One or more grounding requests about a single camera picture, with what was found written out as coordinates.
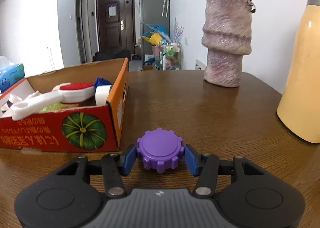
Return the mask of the purple gear-shaped lid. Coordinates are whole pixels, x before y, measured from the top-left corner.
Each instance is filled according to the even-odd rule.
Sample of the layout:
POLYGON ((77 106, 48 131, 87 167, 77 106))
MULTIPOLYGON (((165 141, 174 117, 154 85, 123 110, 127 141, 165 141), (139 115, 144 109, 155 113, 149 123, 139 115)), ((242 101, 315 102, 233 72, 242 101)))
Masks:
POLYGON ((176 169, 184 155, 183 139, 173 130, 162 128, 146 131, 137 139, 136 147, 137 157, 143 167, 158 173, 176 169))

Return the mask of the large white bottle cap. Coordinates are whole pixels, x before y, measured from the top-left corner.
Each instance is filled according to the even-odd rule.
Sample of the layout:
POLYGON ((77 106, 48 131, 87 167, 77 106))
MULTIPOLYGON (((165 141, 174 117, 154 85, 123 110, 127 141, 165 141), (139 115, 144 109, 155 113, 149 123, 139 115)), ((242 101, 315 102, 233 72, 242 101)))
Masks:
POLYGON ((97 86, 95 89, 95 103, 97 106, 104 106, 112 89, 112 85, 97 86))

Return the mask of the red and white lint brush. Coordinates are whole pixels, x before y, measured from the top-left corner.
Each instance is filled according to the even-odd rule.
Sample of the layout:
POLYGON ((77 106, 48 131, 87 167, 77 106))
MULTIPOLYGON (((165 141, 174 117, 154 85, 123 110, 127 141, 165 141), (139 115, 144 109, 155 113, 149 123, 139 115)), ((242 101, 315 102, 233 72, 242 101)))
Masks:
POLYGON ((93 83, 73 83, 60 86, 57 90, 27 98, 11 106, 14 121, 28 117, 55 103, 79 104, 95 95, 93 83))

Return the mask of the blue gear-shaped lid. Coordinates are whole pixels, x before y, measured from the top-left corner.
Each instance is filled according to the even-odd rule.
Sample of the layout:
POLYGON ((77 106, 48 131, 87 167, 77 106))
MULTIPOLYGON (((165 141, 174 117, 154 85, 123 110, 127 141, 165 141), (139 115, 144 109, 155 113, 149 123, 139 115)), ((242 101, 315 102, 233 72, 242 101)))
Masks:
POLYGON ((109 80, 105 79, 105 78, 96 78, 95 82, 94 82, 94 87, 98 88, 99 86, 113 86, 112 82, 110 82, 109 80))

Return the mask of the white plastic bottle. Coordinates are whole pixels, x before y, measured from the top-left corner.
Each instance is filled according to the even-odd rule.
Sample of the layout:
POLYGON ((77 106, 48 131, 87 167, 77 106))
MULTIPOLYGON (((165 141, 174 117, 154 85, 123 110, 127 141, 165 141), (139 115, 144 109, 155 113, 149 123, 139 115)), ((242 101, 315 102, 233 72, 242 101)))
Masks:
POLYGON ((23 99, 14 94, 1 94, 1 117, 11 117, 11 106, 23 99))

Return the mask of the orange cardboard box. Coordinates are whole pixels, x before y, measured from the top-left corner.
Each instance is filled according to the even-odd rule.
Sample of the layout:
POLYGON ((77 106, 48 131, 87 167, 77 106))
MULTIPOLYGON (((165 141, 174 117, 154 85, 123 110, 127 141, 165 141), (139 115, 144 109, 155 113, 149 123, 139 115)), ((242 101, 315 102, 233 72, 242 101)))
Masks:
POLYGON ((94 83, 105 78, 113 87, 104 106, 94 98, 79 105, 32 114, 14 121, 1 117, 2 148, 32 148, 53 152, 112 152, 120 147, 129 77, 127 58, 91 62, 23 78, 3 94, 22 99, 41 94, 63 83, 94 83))

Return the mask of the cream yellow thermos jug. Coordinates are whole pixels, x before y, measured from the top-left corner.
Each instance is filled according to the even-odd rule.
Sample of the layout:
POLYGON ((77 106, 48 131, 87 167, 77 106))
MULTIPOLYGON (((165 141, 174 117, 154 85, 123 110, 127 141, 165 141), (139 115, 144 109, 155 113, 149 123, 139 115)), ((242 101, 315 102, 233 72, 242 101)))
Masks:
POLYGON ((319 0, 307 0, 277 108, 277 116, 292 133, 314 144, 319 144, 319 30, 319 0))

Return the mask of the black folding chair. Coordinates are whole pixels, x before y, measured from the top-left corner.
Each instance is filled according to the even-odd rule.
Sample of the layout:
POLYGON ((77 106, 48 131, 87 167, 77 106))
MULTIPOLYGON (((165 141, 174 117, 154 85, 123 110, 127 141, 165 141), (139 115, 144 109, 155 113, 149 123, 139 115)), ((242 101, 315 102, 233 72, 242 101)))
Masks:
POLYGON ((131 52, 128 49, 121 50, 105 50, 96 52, 93 56, 93 62, 106 61, 120 58, 128 58, 131 60, 131 52))

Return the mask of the yellow watering can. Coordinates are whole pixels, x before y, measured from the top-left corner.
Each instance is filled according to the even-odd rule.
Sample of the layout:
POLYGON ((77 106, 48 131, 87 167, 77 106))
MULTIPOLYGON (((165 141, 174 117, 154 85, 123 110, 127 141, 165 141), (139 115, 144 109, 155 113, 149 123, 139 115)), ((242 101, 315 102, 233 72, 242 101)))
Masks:
POLYGON ((148 38, 147 36, 142 36, 142 39, 144 39, 146 42, 151 44, 152 46, 157 46, 161 43, 162 37, 159 33, 151 32, 151 36, 148 38))

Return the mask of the pink textured vase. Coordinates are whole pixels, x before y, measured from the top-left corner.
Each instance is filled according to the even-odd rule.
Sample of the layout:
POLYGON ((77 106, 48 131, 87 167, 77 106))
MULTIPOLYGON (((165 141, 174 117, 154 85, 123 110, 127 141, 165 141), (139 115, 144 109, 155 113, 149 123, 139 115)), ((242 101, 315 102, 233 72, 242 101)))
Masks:
POLYGON ((243 56, 252 52, 251 8, 248 0, 206 0, 202 45, 208 48, 207 82, 240 85, 243 56))

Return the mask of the blue tissue pack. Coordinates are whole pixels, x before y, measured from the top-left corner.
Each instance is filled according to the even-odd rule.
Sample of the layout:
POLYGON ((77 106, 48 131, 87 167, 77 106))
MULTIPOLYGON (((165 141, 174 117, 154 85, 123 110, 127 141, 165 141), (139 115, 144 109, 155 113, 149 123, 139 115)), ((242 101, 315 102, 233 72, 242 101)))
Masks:
POLYGON ((25 77, 24 65, 15 64, 11 62, 7 57, 0 57, 1 63, 1 75, 0 75, 0 85, 1 93, 4 93, 12 85, 19 82, 25 77))

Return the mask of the dark brown entrance door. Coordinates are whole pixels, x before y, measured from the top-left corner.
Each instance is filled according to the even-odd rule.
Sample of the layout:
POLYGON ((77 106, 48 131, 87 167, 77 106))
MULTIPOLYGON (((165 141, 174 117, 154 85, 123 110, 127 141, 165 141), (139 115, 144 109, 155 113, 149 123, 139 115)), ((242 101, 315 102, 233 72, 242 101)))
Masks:
POLYGON ((135 1, 96 0, 98 43, 100 51, 135 52, 135 1))

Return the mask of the grey refrigerator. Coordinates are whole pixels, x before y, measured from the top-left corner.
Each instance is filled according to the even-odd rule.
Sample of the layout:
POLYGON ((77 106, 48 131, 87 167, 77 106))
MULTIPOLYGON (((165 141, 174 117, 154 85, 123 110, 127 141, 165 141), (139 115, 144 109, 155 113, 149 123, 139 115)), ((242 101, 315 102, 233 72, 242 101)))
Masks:
POLYGON ((159 25, 170 32, 170 16, 162 16, 164 0, 139 0, 140 4, 140 32, 141 36, 151 30, 148 25, 159 25))

